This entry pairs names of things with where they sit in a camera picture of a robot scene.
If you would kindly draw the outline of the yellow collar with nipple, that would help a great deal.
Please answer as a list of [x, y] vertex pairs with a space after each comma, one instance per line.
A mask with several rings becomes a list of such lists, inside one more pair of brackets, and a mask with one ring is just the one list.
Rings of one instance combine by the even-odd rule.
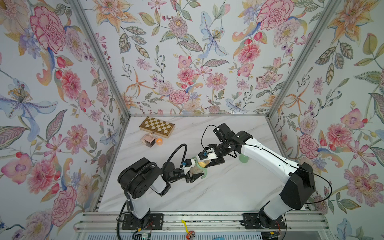
[[197, 164], [201, 168], [205, 168], [211, 162], [209, 158], [203, 158], [203, 157], [197, 156], [196, 159], [197, 159]]

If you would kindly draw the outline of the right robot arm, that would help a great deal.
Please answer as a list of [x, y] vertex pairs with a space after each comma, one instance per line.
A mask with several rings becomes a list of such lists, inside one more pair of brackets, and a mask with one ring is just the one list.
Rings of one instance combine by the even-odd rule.
[[198, 154], [199, 162], [207, 162], [207, 167], [222, 164], [225, 156], [236, 157], [242, 154], [255, 160], [268, 169], [284, 184], [278, 196], [267, 202], [258, 212], [260, 222], [269, 224], [291, 210], [300, 210], [309, 205], [312, 194], [316, 191], [312, 166], [298, 164], [273, 152], [261, 144], [251, 134], [240, 131], [234, 133], [227, 124], [214, 128], [213, 132], [220, 144], [209, 144]]

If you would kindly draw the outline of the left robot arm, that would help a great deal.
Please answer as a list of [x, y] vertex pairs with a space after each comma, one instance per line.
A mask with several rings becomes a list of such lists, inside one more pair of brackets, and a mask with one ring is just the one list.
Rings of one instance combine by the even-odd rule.
[[205, 175], [194, 159], [186, 158], [187, 149], [186, 144], [178, 146], [162, 167], [142, 158], [120, 173], [118, 183], [127, 198], [127, 209], [135, 218], [143, 220], [151, 212], [145, 196], [149, 189], [162, 197], [172, 183], [193, 183]]

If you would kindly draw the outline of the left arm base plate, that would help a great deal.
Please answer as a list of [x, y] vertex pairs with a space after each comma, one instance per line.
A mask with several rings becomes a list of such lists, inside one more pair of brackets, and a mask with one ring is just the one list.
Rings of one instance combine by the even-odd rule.
[[124, 214], [122, 230], [138, 230], [147, 227], [149, 230], [162, 230], [164, 214], [147, 214], [143, 219], [138, 219], [133, 214]]

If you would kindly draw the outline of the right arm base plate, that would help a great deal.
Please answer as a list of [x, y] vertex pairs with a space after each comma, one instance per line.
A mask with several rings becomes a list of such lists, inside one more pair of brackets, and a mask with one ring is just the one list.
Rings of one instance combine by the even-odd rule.
[[276, 220], [271, 220], [268, 216], [259, 213], [244, 213], [241, 225], [246, 230], [285, 230], [287, 228], [286, 221], [282, 216]]

